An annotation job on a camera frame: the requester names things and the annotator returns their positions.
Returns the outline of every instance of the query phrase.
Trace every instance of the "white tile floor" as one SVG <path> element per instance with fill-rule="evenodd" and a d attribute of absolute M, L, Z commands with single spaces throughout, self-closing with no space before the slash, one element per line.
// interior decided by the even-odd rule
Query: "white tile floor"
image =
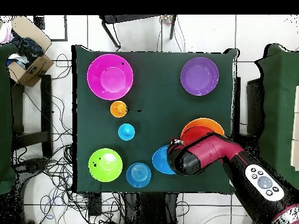
<path fill-rule="evenodd" d="M 253 63 L 262 57 L 264 48 L 269 43 L 280 43 L 289 50 L 299 47 L 299 26 L 297 15 L 179 15 L 179 23 L 185 36 L 185 51 L 202 51 L 222 53 L 228 48 L 238 48 L 238 76 L 241 77 L 241 123 L 247 123 L 246 112 L 246 83 L 249 80 L 260 76 L 257 66 Z M 62 27 L 63 16 L 45 16 L 45 33 L 51 39 L 63 39 Z M 109 30 L 114 35 L 112 25 L 108 25 Z M 157 40 L 160 32 L 158 17 L 135 20 L 115 25 L 117 36 L 121 42 L 121 51 L 156 51 Z M 163 25 L 163 52 L 179 52 L 180 49 L 176 40 L 169 39 L 170 27 Z M 175 32 L 178 43 L 183 47 L 182 36 L 179 25 L 176 24 Z M 115 47 L 108 35 L 105 33 L 101 20 L 98 16 L 67 16 L 67 37 L 68 41 L 55 41 L 47 50 L 46 55 L 52 60 L 56 60 L 60 54 L 65 54 L 67 58 L 60 56 L 57 66 L 53 65 L 47 72 L 52 78 L 57 77 L 66 69 L 67 61 L 71 64 L 71 45 L 83 45 L 94 51 L 115 51 Z M 161 38 L 158 43 L 158 51 L 161 50 Z M 39 84 L 33 88 L 26 88 L 30 98 L 40 109 Z M 71 73 L 63 79 L 53 81 L 53 95 L 62 99 L 65 105 L 63 122 L 72 128 L 72 76 Z M 24 125 L 26 132 L 40 130 L 40 112 L 25 95 Z M 53 99 L 59 108 L 62 103 Z M 60 113 L 53 104 L 53 122 L 56 127 L 53 139 L 57 139 L 57 133 L 63 133 L 64 129 L 59 121 Z M 246 126 L 241 126 L 242 132 L 246 133 Z M 70 135 L 63 135 L 64 144 L 71 144 Z M 54 149 L 61 146 L 61 140 L 54 142 Z M 58 152 L 56 159 L 62 157 L 63 153 Z M 41 146 L 33 145 L 29 147 L 24 155 L 26 159 L 41 157 Z M 25 213 L 28 219 L 34 219 L 37 223 L 44 218 L 44 213 L 40 209 L 40 200 L 44 195 L 49 195 L 54 185 L 44 174 L 36 176 L 29 182 L 25 192 Z M 111 197 L 111 194 L 103 194 L 103 200 Z M 251 224 L 251 220 L 246 216 L 246 212 L 237 200 L 235 195 L 220 194 L 182 194 L 179 201 L 184 198 L 190 206 L 189 211 L 184 216 L 179 216 L 179 224 Z M 66 206 L 58 206 L 61 202 L 55 202 L 50 215 L 55 215 L 56 220 L 66 210 Z M 109 204 L 112 200 L 105 202 L 104 210 L 110 210 Z M 188 206 L 178 206 L 178 215 L 186 213 Z M 43 224 L 56 224 L 52 216 L 45 219 Z M 117 221 L 118 214 L 113 216 Z M 74 209 L 67 210 L 65 220 L 60 220 L 59 224 L 87 224 Z"/>

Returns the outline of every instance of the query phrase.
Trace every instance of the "magenta bowl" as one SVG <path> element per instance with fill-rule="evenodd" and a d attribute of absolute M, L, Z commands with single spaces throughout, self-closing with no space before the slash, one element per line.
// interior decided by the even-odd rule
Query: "magenta bowl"
<path fill-rule="evenodd" d="M 105 54 L 97 57 L 87 71 L 91 91 L 104 100 L 125 96 L 133 84 L 133 70 L 121 56 Z"/>

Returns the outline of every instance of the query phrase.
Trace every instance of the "table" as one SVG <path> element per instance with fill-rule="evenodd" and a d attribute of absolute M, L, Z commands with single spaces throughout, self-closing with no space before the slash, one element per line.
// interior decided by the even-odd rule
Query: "table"
<path fill-rule="evenodd" d="M 123 118 L 111 115 L 112 101 L 95 96 L 86 80 L 89 64 L 98 56 L 108 53 L 127 60 L 134 73 L 131 90 L 120 99 L 128 107 L 128 113 Z M 234 189 L 219 161 L 202 174 L 185 177 L 160 173 L 154 169 L 151 158 L 158 148 L 169 144 L 172 138 L 178 138 L 183 127 L 196 118 L 212 118 L 221 124 L 226 134 L 231 133 L 232 62 L 236 56 L 236 49 L 223 54 L 92 52 L 80 45 L 73 45 L 73 73 L 77 73 L 74 74 L 73 88 L 73 93 L 77 93 L 77 105 L 74 105 L 77 111 L 73 111 L 77 120 L 77 136 L 74 136 L 77 150 L 77 162 L 74 163 L 76 191 L 233 193 Z M 219 70 L 218 85 L 206 96 L 190 95 L 180 83 L 184 64 L 195 57 L 211 59 Z M 123 123 L 130 123 L 135 128 L 135 137 L 128 142 L 122 141 L 117 134 Z M 121 175 L 109 183 L 101 183 L 89 173 L 89 157 L 100 148 L 115 150 L 123 161 Z M 152 179 L 144 188 L 134 188 L 126 180 L 126 171 L 135 162 L 143 162 L 151 169 Z"/>

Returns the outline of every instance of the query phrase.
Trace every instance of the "light blue cup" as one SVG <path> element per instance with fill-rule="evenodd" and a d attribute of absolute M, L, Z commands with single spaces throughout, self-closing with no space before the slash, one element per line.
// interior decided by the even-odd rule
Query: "light blue cup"
<path fill-rule="evenodd" d="M 151 180 L 150 168 L 140 162 L 132 164 L 127 170 L 127 181 L 128 183 L 136 188 L 147 186 Z"/>
<path fill-rule="evenodd" d="M 119 137 L 124 141 L 131 140 L 135 135 L 135 129 L 130 124 L 122 124 L 119 127 Z"/>

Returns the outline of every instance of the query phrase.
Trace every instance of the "orange bowl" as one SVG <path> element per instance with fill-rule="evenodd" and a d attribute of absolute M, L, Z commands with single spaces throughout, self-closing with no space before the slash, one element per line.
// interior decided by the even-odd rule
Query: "orange bowl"
<path fill-rule="evenodd" d="M 184 132 L 184 134 L 181 137 L 181 140 L 184 141 L 185 145 L 188 145 L 198 140 L 199 138 L 207 135 L 207 133 L 209 132 L 214 132 L 214 131 L 208 127 L 201 126 L 201 125 L 193 126 Z"/>
<path fill-rule="evenodd" d="M 224 130 L 222 129 L 221 125 L 219 123 L 217 123 L 214 120 L 211 120 L 209 118 L 198 118 L 196 120 L 193 120 L 191 122 L 189 122 L 183 129 L 180 138 L 182 138 L 183 134 L 191 127 L 194 126 L 204 126 L 207 127 L 211 130 L 213 130 L 214 132 L 220 134 L 220 135 L 224 135 Z"/>
<path fill-rule="evenodd" d="M 122 101 L 117 100 L 111 104 L 110 112 L 116 118 L 122 118 L 127 113 L 127 106 Z"/>

